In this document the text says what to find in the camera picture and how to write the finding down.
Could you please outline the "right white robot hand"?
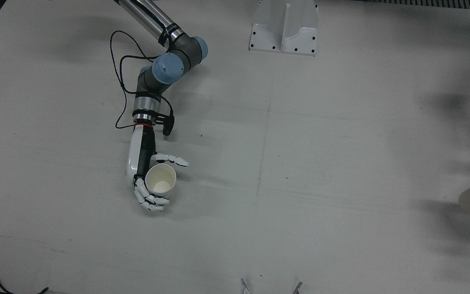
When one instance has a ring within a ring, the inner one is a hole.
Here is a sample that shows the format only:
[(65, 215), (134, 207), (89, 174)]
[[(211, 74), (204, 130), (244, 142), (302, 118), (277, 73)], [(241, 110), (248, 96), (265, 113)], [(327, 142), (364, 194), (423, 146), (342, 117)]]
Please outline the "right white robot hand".
[(177, 183), (172, 165), (189, 166), (184, 158), (155, 150), (155, 132), (147, 123), (134, 125), (126, 165), (126, 179), (140, 206), (162, 212)]

